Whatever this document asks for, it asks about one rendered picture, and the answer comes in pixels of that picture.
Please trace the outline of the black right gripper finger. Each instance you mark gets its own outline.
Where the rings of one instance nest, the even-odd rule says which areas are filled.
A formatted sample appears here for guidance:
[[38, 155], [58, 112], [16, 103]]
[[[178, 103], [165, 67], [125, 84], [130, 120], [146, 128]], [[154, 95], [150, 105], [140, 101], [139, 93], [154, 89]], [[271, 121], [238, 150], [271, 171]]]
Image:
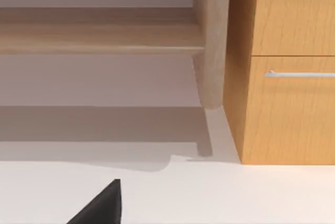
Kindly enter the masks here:
[[115, 179], [66, 224], [121, 224], [121, 180]]

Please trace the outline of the orange wooden cupboard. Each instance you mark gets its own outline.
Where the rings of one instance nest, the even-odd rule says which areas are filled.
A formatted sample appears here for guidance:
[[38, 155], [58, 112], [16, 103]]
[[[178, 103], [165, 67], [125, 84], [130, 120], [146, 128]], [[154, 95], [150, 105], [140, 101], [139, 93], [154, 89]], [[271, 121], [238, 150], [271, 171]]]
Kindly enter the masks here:
[[252, 47], [255, 9], [256, 0], [229, 0], [223, 106], [241, 162], [251, 59], [253, 57], [335, 57], [335, 55], [254, 55]]

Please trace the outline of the orange wooden drawer front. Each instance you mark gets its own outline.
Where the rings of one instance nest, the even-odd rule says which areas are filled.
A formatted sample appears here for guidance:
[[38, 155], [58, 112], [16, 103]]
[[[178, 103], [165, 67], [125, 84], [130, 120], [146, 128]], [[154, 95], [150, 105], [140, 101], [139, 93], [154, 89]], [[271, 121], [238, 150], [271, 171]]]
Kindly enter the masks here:
[[256, 0], [254, 55], [335, 55], [335, 0]]
[[245, 164], [335, 164], [335, 57], [253, 57], [241, 160]]

